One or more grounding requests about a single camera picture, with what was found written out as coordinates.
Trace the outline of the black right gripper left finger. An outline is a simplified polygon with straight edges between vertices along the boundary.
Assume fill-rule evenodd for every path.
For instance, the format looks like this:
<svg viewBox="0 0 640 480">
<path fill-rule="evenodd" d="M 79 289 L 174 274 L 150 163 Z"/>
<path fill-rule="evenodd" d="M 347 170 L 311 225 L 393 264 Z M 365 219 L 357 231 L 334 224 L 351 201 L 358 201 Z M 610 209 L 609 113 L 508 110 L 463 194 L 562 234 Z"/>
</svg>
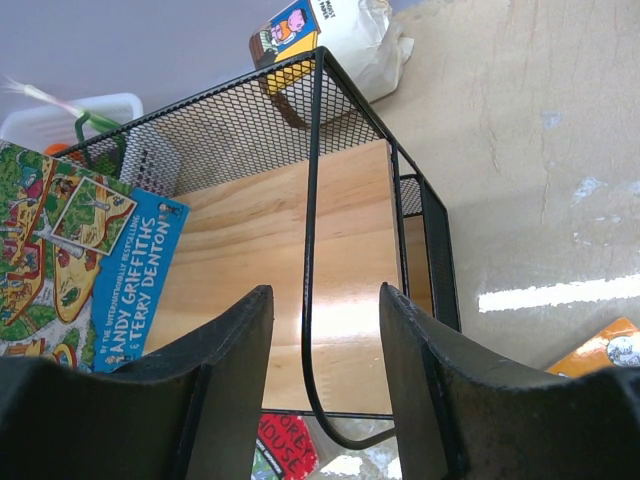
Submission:
<svg viewBox="0 0 640 480">
<path fill-rule="evenodd" d="M 274 323 L 260 285 L 219 317 L 108 373 L 1 361 L 5 479 L 247 479 Z"/>
</svg>

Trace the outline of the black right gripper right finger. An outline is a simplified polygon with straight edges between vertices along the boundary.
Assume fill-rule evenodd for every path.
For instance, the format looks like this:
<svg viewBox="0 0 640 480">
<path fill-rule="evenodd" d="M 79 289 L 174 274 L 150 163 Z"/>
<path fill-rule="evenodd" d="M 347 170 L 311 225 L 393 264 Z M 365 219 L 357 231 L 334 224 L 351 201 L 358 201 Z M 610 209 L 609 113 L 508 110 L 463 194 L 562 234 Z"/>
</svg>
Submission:
<svg viewBox="0 0 640 480">
<path fill-rule="evenodd" d="M 635 479 L 639 372 L 566 378 L 506 358 L 379 291 L 380 334 L 406 479 Z"/>
</svg>

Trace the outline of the blue 26-storey treehouse book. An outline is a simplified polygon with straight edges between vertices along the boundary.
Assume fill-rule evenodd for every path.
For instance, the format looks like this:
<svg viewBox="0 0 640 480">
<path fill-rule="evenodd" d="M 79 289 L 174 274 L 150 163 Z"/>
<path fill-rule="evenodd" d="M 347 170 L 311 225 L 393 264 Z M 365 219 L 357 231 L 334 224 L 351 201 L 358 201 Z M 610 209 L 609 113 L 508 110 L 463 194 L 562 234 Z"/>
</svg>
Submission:
<svg viewBox="0 0 640 480">
<path fill-rule="evenodd" d="M 140 358 L 189 212 L 3 142 L 2 355 L 84 372 Z"/>
</svg>

